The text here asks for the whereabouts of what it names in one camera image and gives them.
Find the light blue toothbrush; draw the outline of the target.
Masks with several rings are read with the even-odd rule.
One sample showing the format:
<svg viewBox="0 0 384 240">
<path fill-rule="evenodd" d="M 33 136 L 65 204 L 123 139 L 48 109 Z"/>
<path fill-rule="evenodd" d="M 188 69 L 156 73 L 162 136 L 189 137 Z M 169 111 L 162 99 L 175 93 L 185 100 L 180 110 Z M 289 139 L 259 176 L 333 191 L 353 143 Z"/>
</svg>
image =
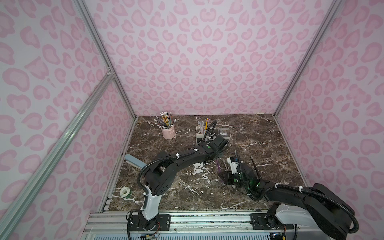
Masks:
<svg viewBox="0 0 384 240">
<path fill-rule="evenodd" d="M 196 134 L 198 135 L 204 135 L 205 134 L 205 122 L 204 121 L 198 121 L 198 126 L 196 127 Z"/>
</svg>

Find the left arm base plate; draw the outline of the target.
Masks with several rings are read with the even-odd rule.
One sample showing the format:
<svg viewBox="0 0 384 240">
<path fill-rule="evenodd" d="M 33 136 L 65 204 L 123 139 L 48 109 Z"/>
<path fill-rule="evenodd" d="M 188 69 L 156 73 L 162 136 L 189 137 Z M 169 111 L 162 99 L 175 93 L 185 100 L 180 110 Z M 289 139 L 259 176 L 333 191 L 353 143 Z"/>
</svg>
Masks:
<svg viewBox="0 0 384 240">
<path fill-rule="evenodd" d="M 142 214 L 127 216 L 128 227 L 133 232 L 151 232 L 160 228 L 160 231 L 169 231 L 171 215 L 157 215 L 146 220 Z"/>
</svg>

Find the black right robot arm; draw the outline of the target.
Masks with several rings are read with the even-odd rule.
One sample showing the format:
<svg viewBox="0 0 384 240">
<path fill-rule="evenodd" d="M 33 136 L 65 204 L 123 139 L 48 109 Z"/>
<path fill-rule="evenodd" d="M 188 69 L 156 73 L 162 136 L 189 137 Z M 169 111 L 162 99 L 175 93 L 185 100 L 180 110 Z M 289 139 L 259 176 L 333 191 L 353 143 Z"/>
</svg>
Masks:
<svg viewBox="0 0 384 240">
<path fill-rule="evenodd" d="M 219 173 L 225 185 L 244 188 L 253 201 L 273 202 L 262 218 L 252 221 L 256 226 L 278 229 L 286 225 L 318 227 L 335 240 L 345 240 L 359 231 L 355 211 L 322 184 L 293 187 L 262 179 L 247 164 L 230 162 L 231 170 Z"/>
</svg>

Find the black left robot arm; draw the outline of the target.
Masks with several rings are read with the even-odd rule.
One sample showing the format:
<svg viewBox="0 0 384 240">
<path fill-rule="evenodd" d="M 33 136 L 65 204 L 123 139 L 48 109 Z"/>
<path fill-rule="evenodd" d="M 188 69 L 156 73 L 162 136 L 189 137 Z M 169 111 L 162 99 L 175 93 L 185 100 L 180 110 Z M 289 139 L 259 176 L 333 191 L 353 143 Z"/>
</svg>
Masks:
<svg viewBox="0 0 384 240">
<path fill-rule="evenodd" d="M 197 163 L 210 163 L 225 150 L 229 141 L 215 133 L 216 125 L 217 121 L 211 122 L 202 141 L 192 149 L 175 154 L 162 151 L 140 170 L 137 184 L 145 191 L 141 217 L 151 221 L 159 214 L 162 195 L 172 186 L 178 172 Z"/>
</svg>

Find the cream toothbrush holder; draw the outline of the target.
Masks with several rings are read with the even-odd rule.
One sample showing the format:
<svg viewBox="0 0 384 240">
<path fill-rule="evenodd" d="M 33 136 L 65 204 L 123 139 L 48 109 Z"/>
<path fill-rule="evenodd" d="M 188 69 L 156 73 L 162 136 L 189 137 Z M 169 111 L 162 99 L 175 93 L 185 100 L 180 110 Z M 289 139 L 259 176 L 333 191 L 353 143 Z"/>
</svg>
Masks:
<svg viewBox="0 0 384 240">
<path fill-rule="evenodd" d="M 197 144 L 203 141 L 204 135 L 198 135 L 195 132 L 195 136 L 196 136 L 195 139 Z M 205 142 L 209 141 L 212 137 L 215 137 L 215 136 L 222 136 L 228 141 L 230 141 L 231 130 L 229 128 L 215 128 L 214 131 L 209 130 L 209 133 L 205 138 Z"/>
</svg>

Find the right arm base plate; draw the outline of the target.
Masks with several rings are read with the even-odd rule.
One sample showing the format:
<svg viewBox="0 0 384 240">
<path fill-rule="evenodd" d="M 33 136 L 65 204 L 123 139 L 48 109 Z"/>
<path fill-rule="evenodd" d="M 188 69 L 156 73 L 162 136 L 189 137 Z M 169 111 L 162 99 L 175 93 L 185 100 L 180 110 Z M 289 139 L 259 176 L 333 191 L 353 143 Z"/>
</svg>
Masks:
<svg viewBox="0 0 384 240">
<path fill-rule="evenodd" d="M 284 225 L 277 217 L 266 213 L 250 214 L 250 223 L 254 230 L 293 230 L 295 227 L 292 224 Z"/>
</svg>

